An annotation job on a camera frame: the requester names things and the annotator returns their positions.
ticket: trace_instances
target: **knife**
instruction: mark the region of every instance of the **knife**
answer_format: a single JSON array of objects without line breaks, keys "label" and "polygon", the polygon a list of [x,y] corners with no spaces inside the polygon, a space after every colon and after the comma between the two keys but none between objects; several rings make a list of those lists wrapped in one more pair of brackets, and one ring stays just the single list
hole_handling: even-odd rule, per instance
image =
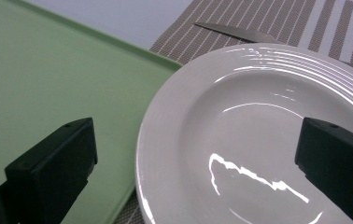
[{"label": "knife", "polygon": [[[206,22],[195,22],[194,25],[200,26],[212,31],[216,31],[224,35],[230,35],[239,39],[247,40],[253,43],[269,43],[269,44],[285,45],[285,43],[282,43],[276,40],[272,35],[262,33],[260,31],[252,31],[244,28],[237,28],[237,27],[228,26],[228,25],[220,25],[220,24],[206,23]],[[346,63],[346,62],[342,62],[342,63],[345,63],[353,67],[352,63]]]}]

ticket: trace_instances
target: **woven placemat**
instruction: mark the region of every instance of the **woven placemat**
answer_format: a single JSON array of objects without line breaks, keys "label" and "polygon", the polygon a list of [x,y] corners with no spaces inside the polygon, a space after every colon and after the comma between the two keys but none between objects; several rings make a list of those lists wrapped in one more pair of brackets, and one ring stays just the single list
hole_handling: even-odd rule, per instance
[{"label": "woven placemat", "polygon": [[[180,63],[244,41],[194,26],[227,24],[271,34],[291,46],[353,63],[353,1],[193,0],[150,50]],[[136,194],[116,223],[144,223]]]}]

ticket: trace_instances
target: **white table surface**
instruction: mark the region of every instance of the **white table surface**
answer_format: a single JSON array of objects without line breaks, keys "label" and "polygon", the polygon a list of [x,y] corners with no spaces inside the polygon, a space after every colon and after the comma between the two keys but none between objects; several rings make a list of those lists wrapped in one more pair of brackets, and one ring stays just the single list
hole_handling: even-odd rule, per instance
[{"label": "white table surface", "polygon": [[73,21],[150,49],[191,0],[28,0]]}]

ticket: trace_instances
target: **table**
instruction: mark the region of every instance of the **table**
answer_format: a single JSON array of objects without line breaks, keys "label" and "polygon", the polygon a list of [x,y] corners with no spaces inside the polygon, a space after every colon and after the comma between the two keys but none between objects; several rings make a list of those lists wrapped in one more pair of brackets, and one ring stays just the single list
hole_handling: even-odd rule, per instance
[{"label": "table", "polygon": [[[289,45],[353,63],[353,1],[30,2],[181,63],[214,49],[245,43],[194,27],[191,24],[195,21],[259,30]],[[136,198],[125,211],[117,222],[142,222]]]},{"label": "table", "polygon": [[179,67],[20,0],[0,0],[0,185],[22,153],[62,124],[91,117],[100,159],[64,223],[113,222],[134,191],[141,120]]}]

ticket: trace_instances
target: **green tray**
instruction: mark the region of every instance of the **green tray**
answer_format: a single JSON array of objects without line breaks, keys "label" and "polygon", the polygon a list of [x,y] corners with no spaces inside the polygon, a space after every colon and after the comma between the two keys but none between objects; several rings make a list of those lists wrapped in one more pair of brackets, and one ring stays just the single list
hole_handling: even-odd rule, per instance
[{"label": "green tray", "polygon": [[180,67],[38,7],[0,0],[0,184],[4,168],[66,122],[92,117],[99,162],[63,223],[111,223],[134,190],[139,126]]}]

